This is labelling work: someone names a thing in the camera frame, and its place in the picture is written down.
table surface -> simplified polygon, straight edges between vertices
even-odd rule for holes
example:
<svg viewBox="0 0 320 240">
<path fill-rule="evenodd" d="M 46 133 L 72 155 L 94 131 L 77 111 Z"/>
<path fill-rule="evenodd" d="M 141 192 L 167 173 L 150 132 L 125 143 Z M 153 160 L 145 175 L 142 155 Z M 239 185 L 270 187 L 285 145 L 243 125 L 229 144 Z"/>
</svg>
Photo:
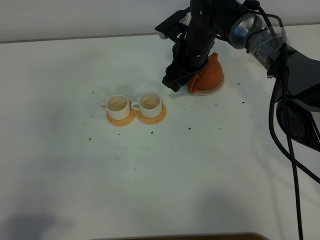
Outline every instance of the table surface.
<svg viewBox="0 0 320 240">
<path fill-rule="evenodd" d="M 286 30 L 320 60 L 320 25 Z M 268 128 L 275 80 L 217 40 L 223 89 L 174 93 L 161 83 L 172 46 L 156 35 L 0 45 L 0 239 L 298 239 L 291 163 Z M 113 94 L 145 92 L 166 105 L 158 125 L 117 128 L 99 108 Z M 294 149 L 320 175 L 320 153 Z M 298 175 L 305 239 L 318 239 L 320 186 Z"/>
</svg>

